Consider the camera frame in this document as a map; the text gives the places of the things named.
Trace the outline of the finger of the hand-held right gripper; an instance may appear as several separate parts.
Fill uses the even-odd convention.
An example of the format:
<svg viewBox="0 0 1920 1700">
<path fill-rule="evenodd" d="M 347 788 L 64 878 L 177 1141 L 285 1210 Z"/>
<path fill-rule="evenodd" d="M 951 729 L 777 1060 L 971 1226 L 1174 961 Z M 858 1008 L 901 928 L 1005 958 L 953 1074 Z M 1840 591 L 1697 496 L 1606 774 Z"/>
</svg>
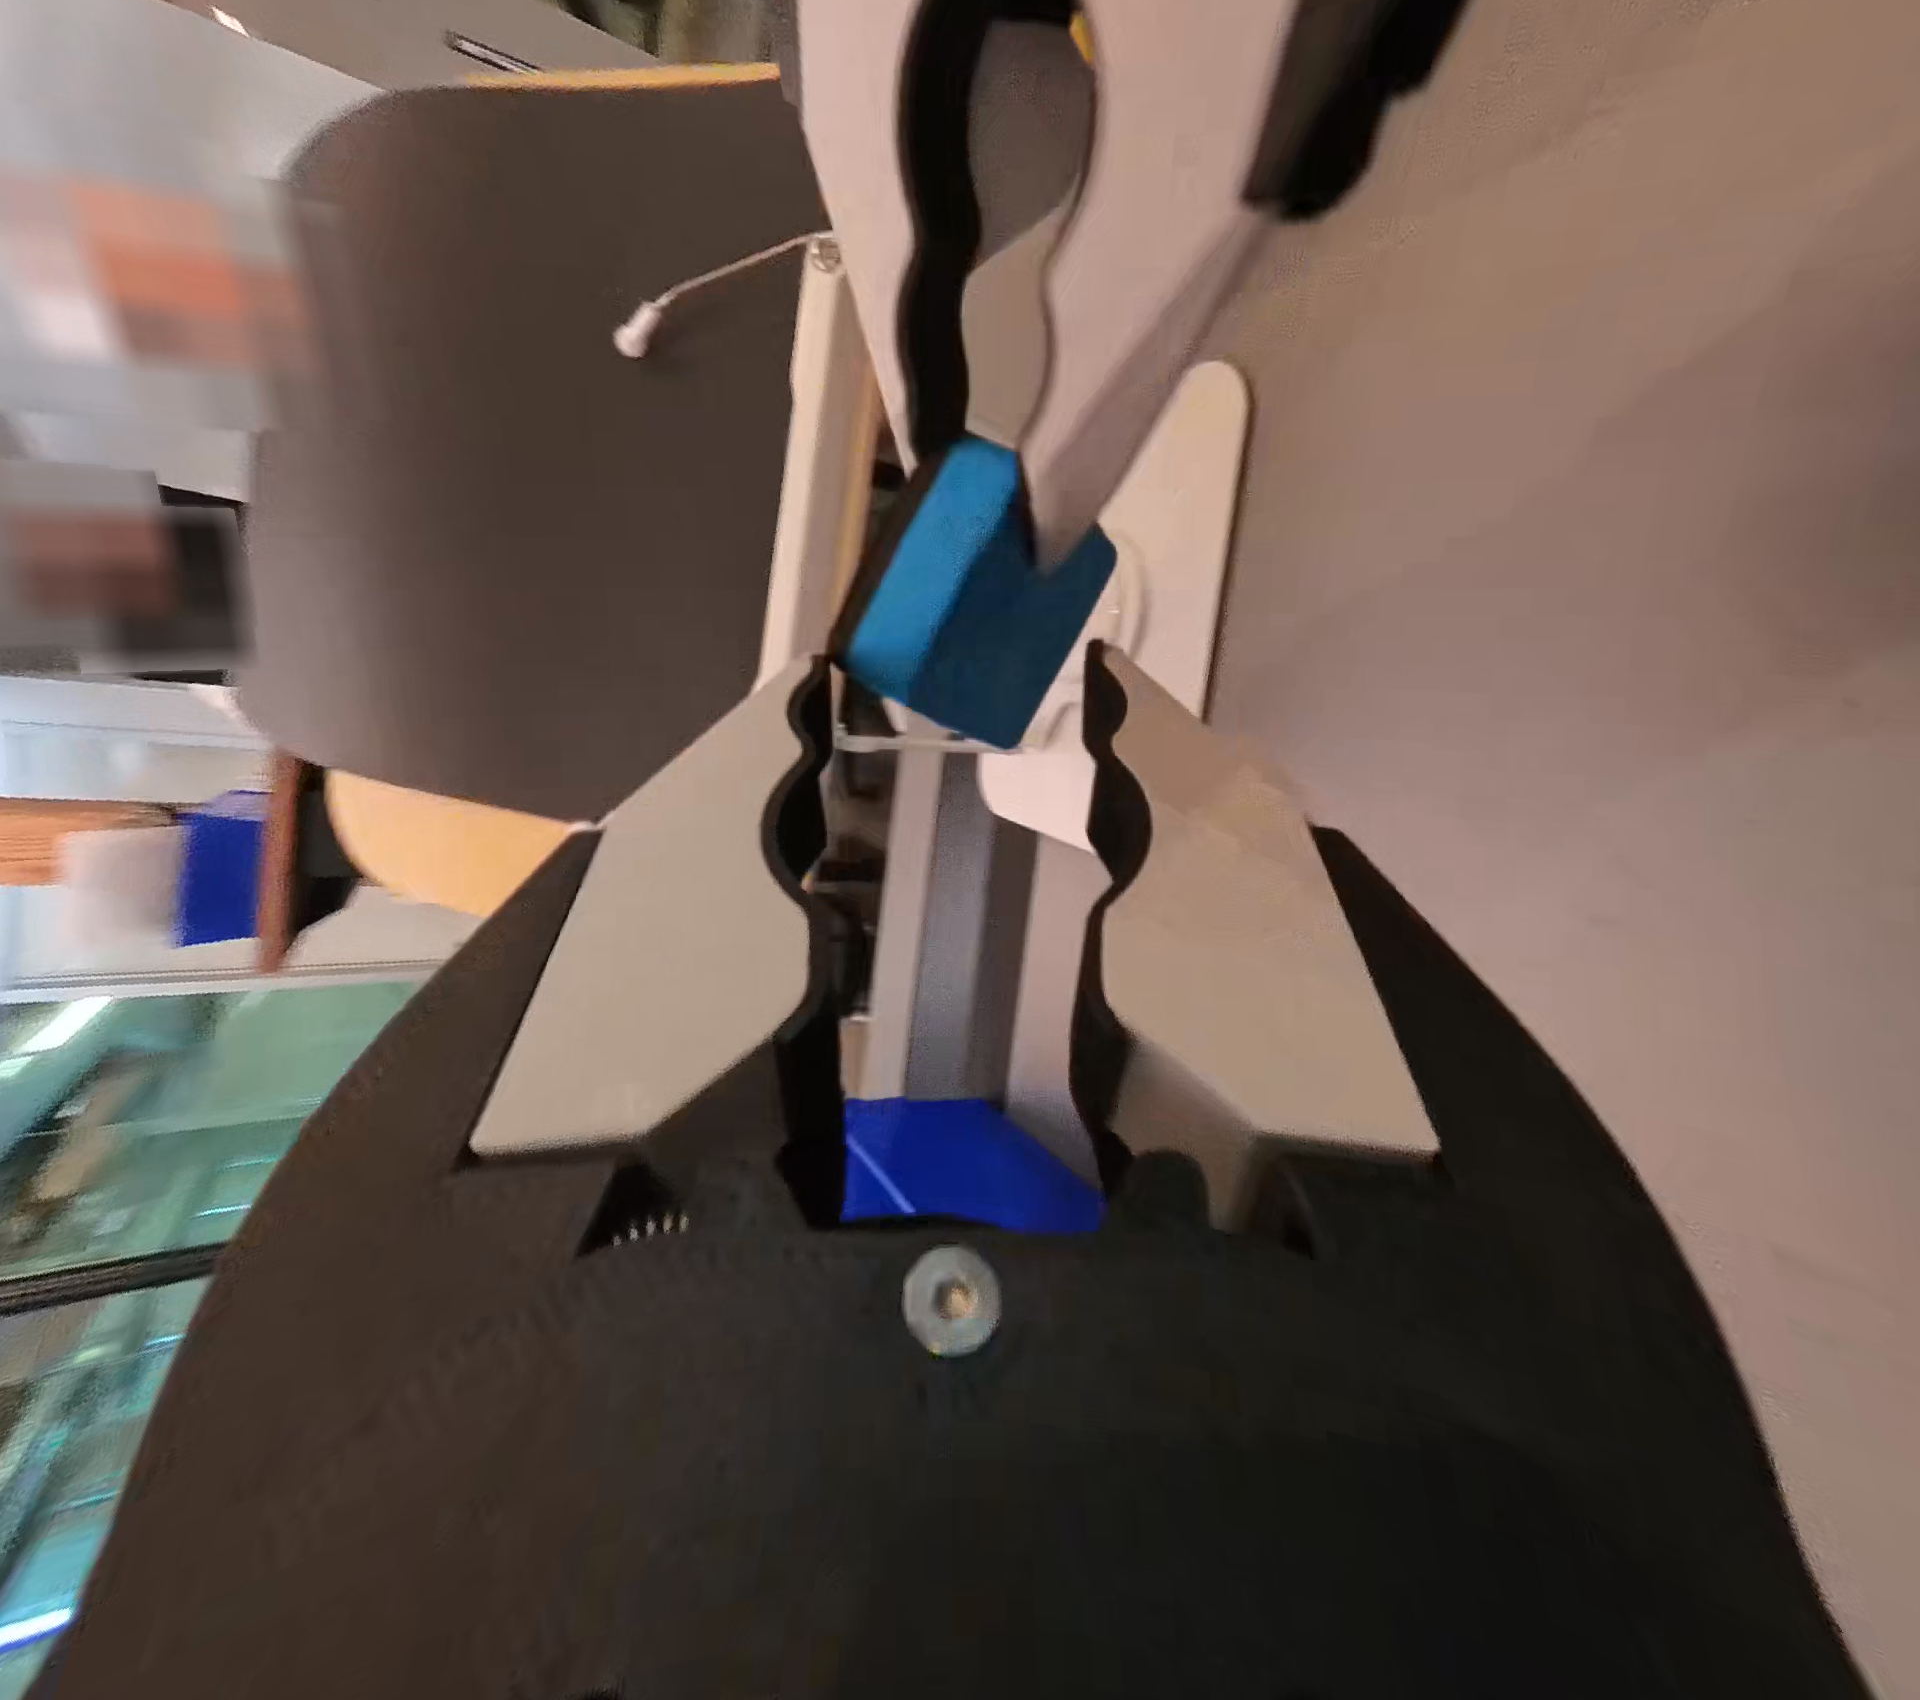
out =
<svg viewBox="0 0 1920 1700">
<path fill-rule="evenodd" d="M 967 430 L 963 298 L 982 208 L 969 116 L 979 0 L 795 0 L 798 111 L 908 467 Z"/>
<path fill-rule="evenodd" d="M 1302 0 L 1078 0 L 1093 142 L 1046 263 L 1045 388 L 1021 436 L 1036 561 L 1096 524 L 1256 232 L 1244 203 Z"/>
</svg>

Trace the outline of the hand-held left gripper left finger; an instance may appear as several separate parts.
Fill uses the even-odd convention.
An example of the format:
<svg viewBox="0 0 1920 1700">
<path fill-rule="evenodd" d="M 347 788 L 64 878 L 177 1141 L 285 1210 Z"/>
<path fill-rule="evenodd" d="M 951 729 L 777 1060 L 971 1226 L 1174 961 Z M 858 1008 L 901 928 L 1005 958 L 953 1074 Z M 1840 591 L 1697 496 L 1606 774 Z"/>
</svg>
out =
<svg viewBox="0 0 1920 1700">
<path fill-rule="evenodd" d="M 616 1156 L 688 1205 L 766 1155 L 839 1225 L 847 1097 L 827 849 L 833 671 L 777 671 L 599 824 L 468 1139 L 480 1161 Z"/>
</svg>

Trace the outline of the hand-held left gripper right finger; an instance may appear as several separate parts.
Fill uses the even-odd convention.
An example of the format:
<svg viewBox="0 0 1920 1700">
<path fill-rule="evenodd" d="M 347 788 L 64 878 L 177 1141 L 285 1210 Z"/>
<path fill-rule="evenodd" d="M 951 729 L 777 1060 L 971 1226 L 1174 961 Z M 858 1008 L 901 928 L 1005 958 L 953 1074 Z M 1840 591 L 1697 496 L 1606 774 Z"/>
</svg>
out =
<svg viewBox="0 0 1920 1700">
<path fill-rule="evenodd" d="M 1088 917 L 1069 1083 L 1111 1192 L 1181 1161 L 1213 1229 L 1285 1229 L 1298 1162 L 1436 1168 L 1442 1144 L 1287 774 L 1095 642 Z"/>
</svg>

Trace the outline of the blue felt eraser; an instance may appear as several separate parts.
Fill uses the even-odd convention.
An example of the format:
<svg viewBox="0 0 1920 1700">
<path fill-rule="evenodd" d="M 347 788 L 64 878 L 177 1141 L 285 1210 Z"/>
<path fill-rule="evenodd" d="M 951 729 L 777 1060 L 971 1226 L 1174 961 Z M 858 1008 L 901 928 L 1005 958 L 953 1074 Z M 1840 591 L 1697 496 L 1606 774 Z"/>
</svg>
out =
<svg viewBox="0 0 1920 1700">
<path fill-rule="evenodd" d="M 829 636 L 877 699 L 967 740 L 1022 744 L 1118 565 L 1093 526 L 1040 565 L 1019 455 L 960 435 L 889 507 Z"/>
</svg>

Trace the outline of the small blue crate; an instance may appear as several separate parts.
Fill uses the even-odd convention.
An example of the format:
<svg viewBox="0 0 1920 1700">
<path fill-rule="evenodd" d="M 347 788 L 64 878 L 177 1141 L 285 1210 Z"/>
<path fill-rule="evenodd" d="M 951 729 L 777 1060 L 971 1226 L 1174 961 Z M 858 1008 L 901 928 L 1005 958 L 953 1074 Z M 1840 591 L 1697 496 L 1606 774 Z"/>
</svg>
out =
<svg viewBox="0 0 1920 1700">
<path fill-rule="evenodd" d="M 174 812 L 180 861 L 174 944 L 255 941 L 268 849 L 270 794 L 232 790 Z"/>
</svg>

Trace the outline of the wooden board with black mat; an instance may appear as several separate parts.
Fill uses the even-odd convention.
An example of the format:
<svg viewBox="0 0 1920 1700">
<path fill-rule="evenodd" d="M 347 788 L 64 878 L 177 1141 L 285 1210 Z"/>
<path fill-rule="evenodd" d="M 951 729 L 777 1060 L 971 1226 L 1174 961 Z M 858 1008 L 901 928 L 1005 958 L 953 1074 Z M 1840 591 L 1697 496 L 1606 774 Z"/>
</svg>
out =
<svg viewBox="0 0 1920 1700">
<path fill-rule="evenodd" d="M 255 441 L 251 725 L 349 858 L 484 919 L 757 683 L 804 252 L 771 67 L 377 93 L 283 176 L 309 362 Z"/>
</svg>

